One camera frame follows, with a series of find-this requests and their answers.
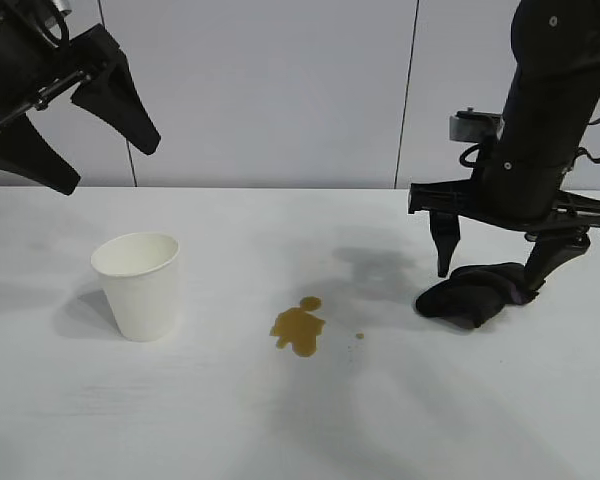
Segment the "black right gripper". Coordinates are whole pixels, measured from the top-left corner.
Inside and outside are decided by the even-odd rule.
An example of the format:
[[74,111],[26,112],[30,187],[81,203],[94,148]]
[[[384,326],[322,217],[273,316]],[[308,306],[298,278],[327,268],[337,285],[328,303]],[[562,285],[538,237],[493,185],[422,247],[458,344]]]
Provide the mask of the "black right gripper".
[[[448,275],[461,239],[458,217],[510,231],[543,233],[524,266],[529,290],[539,290],[552,272],[588,251],[590,239],[582,232],[600,229],[600,200],[562,191],[559,169],[519,169],[510,162],[497,167],[484,162],[463,165],[472,170],[468,179],[410,187],[408,212],[429,212],[439,278]],[[566,235],[571,231],[576,234]]]

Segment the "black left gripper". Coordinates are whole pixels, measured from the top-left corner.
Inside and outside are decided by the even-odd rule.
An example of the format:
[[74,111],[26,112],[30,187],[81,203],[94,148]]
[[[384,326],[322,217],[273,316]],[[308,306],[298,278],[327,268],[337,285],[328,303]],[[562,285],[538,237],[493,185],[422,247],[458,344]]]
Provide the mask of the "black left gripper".
[[160,134],[135,88],[119,43],[97,24],[53,47],[15,20],[0,25],[0,170],[64,195],[79,173],[45,141],[27,113],[72,89],[74,105],[95,115],[144,154]]

